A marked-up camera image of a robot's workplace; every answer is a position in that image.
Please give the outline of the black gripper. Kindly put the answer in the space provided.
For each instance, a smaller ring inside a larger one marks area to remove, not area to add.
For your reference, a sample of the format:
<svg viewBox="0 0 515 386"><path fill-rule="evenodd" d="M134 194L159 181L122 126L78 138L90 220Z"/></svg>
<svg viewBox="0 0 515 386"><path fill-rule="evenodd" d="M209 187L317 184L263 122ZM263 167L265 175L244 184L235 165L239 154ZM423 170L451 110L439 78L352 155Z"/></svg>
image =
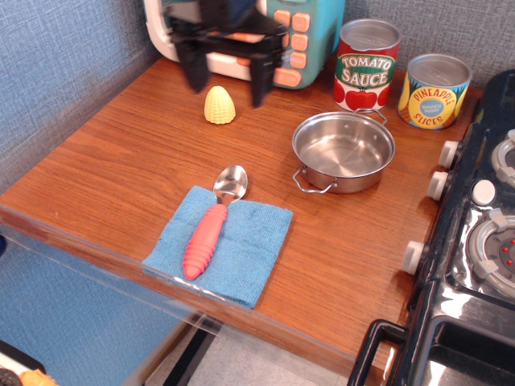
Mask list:
<svg viewBox="0 0 515 386"><path fill-rule="evenodd" d="M171 22L171 41L195 93L211 75L207 53L255 54L249 66L252 104L262 105L282 65L285 27L261 13L255 1L173 1L163 6L163 15Z"/></svg>

